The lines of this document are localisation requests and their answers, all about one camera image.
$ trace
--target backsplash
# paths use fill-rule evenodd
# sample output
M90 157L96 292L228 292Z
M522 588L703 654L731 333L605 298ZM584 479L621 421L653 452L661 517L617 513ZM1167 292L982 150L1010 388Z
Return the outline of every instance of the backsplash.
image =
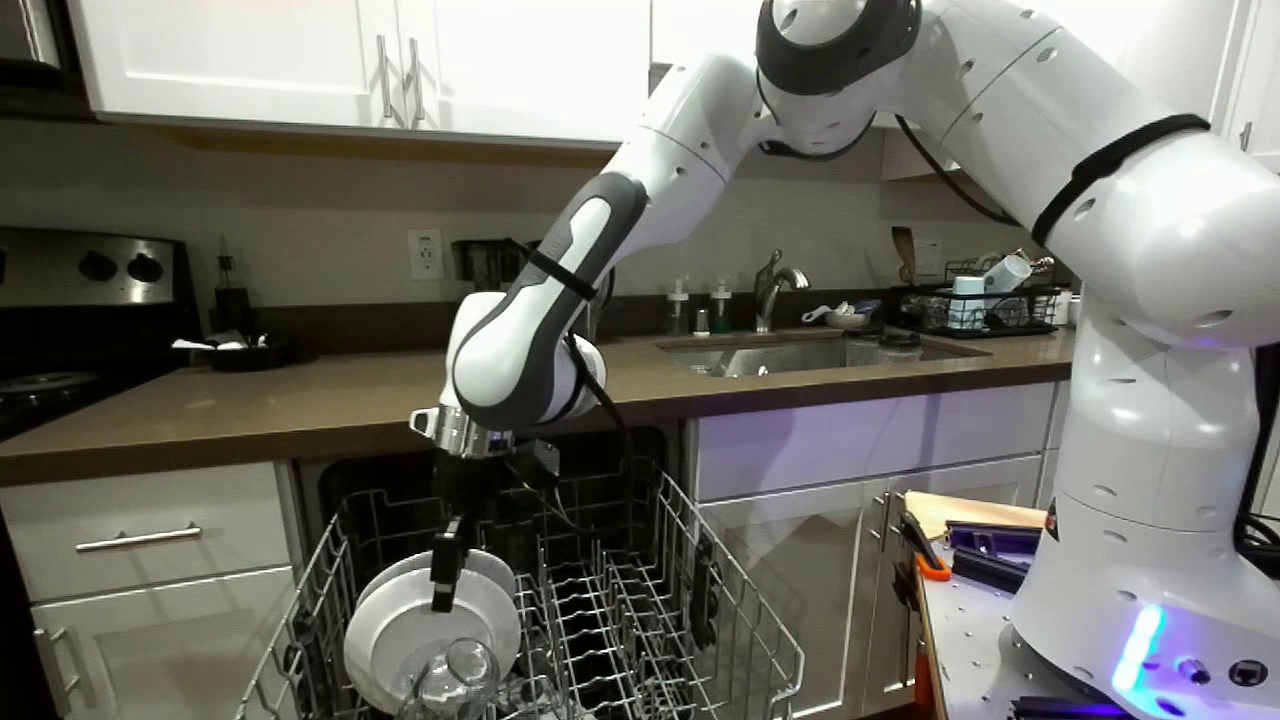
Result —
M420 303L455 284L407 274L407 231L540 237L596 171L573 165L449 165L185 150L143 127L0 125L0 223L155 231L192 245L211 298L223 245L260 310ZM935 179L878 185L878 136L824 165L753 157L688 245L621 269L623 298L671 275L703 292L782 252L812 287L894 284L889 223L942 239L942 255L998 252L1028 237L959 207Z

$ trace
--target dishwasher basket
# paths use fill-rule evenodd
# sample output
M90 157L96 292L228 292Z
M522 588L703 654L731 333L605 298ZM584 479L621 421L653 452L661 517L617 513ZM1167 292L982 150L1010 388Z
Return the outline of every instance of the dishwasher basket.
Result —
M671 476L573 476L500 507L480 548L520 573L520 662L480 716L791 716L802 654ZM343 628L364 580L430 548L438 530L438 500L349 496L235 720L374 720L343 675Z

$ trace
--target stove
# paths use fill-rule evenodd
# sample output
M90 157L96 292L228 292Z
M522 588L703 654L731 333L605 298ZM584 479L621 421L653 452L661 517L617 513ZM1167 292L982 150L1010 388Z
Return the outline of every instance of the stove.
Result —
M0 230L0 439L173 374L176 336L198 336L180 239Z

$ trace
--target blue light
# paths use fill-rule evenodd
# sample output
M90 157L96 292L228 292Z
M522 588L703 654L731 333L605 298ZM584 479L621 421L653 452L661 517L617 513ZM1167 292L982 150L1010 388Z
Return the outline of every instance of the blue light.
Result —
M1134 616L1134 624L1131 624L1131 634L1125 639L1125 655L1119 655L1119 666L1110 672L1110 689L1115 692L1131 697L1134 672L1148 666L1148 655L1153 655L1153 650L1161 639L1161 628L1162 628L1162 607L1148 605Z

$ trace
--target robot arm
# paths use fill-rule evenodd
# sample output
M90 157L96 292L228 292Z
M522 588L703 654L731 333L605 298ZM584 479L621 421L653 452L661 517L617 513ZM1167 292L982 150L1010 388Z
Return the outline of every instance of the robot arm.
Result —
M835 157L855 144L889 88L882 70L921 30L921 9L906 0L870 9L878 11L862 11L858 0L765 6L759 71L741 58L671 70L638 127L556 215L515 284L504 298L463 300L449 345L449 388L436 408L412 418L412 427L477 459L504 452L510 433L592 408L584 381L605 383L605 362L573 336L573 324L605 274L638 248L682 239L753 150Z
M573 336L621 255L682 239L769 133L756 78L731 58L671 70L644 125L556 215L508 292L473 292L450 324L449 388L412 427L450 456L500 452L592 408L605 362Z
M765 0L756 40L756 66L676 70L515 284L463 300L412 427L480 459L584 411L605 363L573 324L621 255L682 239L756 144L821 162L898 112L1089 298L1010 628L1134 716L1280 716L1280 594L1228 551L1249 352L1280 341L1280 179L1009 0Z

